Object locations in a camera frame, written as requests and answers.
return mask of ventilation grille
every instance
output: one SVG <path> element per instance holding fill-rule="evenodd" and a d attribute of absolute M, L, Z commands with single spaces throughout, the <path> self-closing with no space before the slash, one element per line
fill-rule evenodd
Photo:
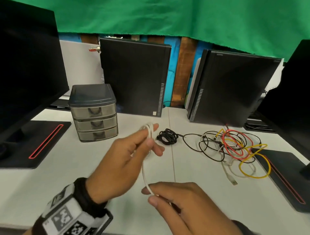
<path fill-rule="evenodd" d="M 160 87 L 159 103 L 158 103 L 158 110 L 157 110 L 157 116 L 159 117 L 162 114 L 162 101 L 164 100 L 164 89 L 165 89 L 165 84 L 162 83 Z"/>
<path fill-rule="evenodd" d="M 193 111 L 193 114 L 192 114 L 192 117 L 191 117 L 191 122 L 193 122 L 195 120 L 195 116 L 196 116 L 196 113 L 197 113 L 198 105 L 200 103 L 202 92 L 203 92 L 203 89 L 200 89 L 198 97 L 197 97 L 197 100 L 196 100 L 196 105 L 195 105 L 195 108 L 194 108 L 194 111 Z"/>

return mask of fingernail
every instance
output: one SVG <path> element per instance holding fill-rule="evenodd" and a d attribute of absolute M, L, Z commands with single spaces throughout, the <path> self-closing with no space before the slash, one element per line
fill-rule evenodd
<path fill-rule="evenodd" d="M 147 138 L 145 141 L 146 145 L 149 147 L 153 147 L 154 145 L 154 140 L 152 138 Z"/>
<path fill-rule="evenodd" d="M 149 202 L 149 204 L 151 204 L 153 207 L 157 207 L 157 198 L 156 198 L 157 196 L 150 196 L 149 198 L 148 198 L 148 202 Z"/>

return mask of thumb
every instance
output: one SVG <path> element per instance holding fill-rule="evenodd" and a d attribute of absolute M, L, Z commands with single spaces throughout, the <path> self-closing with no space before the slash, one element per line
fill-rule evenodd
<path fill-rule="evenodd" d="M 155 144 L 155 141 L 152 138 L 145 139 L 137 148 L 131 162 L 133 164 L 138 165 L 138 168 L 140 169 L 142 166 L 143 160 L 148 155 L 148 153 L 151 151 L 154 144 Z"/>
<path fill-rule="evenodd" d="M 163 198 L 160 198 L 159 196 L 150 196 L 148 202 L 155 207 L 159 214 L 164 218 L 173 235 L 191 234 L 179 214 Z"/>

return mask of person's left hand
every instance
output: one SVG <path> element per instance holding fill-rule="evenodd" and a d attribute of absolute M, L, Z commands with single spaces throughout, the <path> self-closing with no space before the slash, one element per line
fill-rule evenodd
<path fill-rule="evenodd" d="M 157 123 L 154 124 L 154 131 L 158 127 Z M 98 167 L 86 180 L 86 189 L 94 202 L 103 203 L 126 193 L 136 182 L 143 160 L 150 150 L 157 156 L 162 156 L 165 148 L 147 136 L 148 130 L 144 129 L 113 142 Z"/>

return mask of hand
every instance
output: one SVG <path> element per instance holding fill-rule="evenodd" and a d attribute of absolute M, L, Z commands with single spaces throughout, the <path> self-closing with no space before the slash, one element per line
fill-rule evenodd
<path fill-rule="evenodd" d="M 173 235 L 242 235 L 239 228 L 195 183 L 159 182 L 149 185 L 148 202 L 165 219 Z M 150 194 L 144 188 L 143 194 Z M 174 203 L 179 213 L 169 204 Z"/>
<path fill-rule="evenodd" d="M 158 127 L 157 123 L 154 124 L 154 131 Z M 144 129 L 113 142 L 98 167 L 86 180 L 86 189 L 94 202 L 106 202 L 126 193 L 136 182 L 143 160 L 150 150 L 157 156 L 162 156 L 165 148 L 147 136 L 148 130 Z"/>

